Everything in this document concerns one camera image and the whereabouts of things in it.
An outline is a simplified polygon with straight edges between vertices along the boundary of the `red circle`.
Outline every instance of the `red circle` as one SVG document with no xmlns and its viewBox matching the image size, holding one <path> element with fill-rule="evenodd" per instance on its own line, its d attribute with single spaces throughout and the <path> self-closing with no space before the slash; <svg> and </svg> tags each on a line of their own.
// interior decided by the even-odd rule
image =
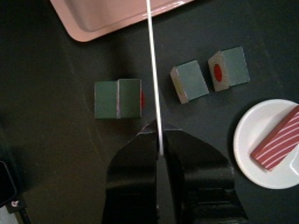
<svg viewBox="0 0 299 224">
<path fill-rule="evenodd" d="M 218 82 L 222 82 L 222 71 L 220 71 L 220 65 L 216 64 L 214 66 L 214 73 L 215 73 L 215 78 Z"/>
</svg>

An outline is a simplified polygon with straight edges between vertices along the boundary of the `cake slice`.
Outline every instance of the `cake slice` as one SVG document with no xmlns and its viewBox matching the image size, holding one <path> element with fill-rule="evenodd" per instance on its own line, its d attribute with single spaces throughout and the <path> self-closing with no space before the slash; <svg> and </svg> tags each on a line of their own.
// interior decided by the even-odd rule
<svg viewBox="0 0 299 224">
<path fill-rule="evenodd" d="M 298 144 L 299 105 L 295 106 L 282 122 L 275 126 L 250 156 L 268 171 L 272 171 Z"/>
</svg>

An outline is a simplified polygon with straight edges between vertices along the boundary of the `white plate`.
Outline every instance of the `white plate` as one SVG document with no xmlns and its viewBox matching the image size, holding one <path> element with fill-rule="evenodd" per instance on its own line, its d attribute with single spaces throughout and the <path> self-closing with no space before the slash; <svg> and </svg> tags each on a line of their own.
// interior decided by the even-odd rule
<svg viewBox="0 0 299 224">
<path fill-rule="evenodd" d="M 234 136 L 234 152 L 240 170 L 252 182 L 271 189 L 284 189 L 299 184 L 299 146 L 272 171 L 258 166 L 250 153 L 295 106 L 295 102 L 286 100 L 260 102 L 243 115 Z"/>
</svg>

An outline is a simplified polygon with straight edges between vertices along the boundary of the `green block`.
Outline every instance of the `green block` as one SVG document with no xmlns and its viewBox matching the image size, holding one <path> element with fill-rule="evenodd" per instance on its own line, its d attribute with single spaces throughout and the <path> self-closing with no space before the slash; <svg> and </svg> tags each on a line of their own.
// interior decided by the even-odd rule
<svg viewBox="0 0 299 224">
<path fill-rule="evenodd" d="M 240 46 L 216 52 L 208 64 L 215 91 L 250 82 L 247 62 Z"/>
<path fill-rule="evenodd" d="M 250 78 L 242 47 L 222 51 L 222 55 L 228 70 L 228 84 L 236 86 L 238 84 L 247 83 Z"/>
<path fill-rule="evenodd" d="M 117 85 L 120 118 L 137 118 L 141 116 L 141 81 L 139 79 L 123 79 L 117 81 Z"/>
<path fill-rule="evenodd" d="M 95 118 L 117 118 L 116 81 L 96 81 L 95 83 Z"/>
<path fill-rule="evenodd" d="M 187 103 L 210 93 L 196 60 L 175 66 L 171 76 L 182 103 Z"/>
</svg>

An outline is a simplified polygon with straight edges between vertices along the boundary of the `food block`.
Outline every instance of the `food block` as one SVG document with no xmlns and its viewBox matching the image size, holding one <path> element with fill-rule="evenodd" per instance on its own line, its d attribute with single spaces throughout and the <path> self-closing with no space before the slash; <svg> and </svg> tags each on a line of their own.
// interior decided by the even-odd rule
<svg viewBox="0 0 299 224">
<path fill-rule="evenodd" d="M 95 83 L 95 118 L 120 119 L 141 116 L 141 81 L 120 79 Z"/>
<path fill-rule="evenodd" d="M 171 77 L 182 104 L 210 93 L 196 60 L 175 66 Z"/>
<path fill-rule="evenodd" d="M 243 48 L 235 47 L 216 54 L 208 60 L 210 74 L 215 91 L 250 81 Z"/>
<path fill-rule="evenodd" d="M 275 126 L 250 156 L 267 170 L 274 168 L 299 144 L 299 106 Z"/>
</svg>

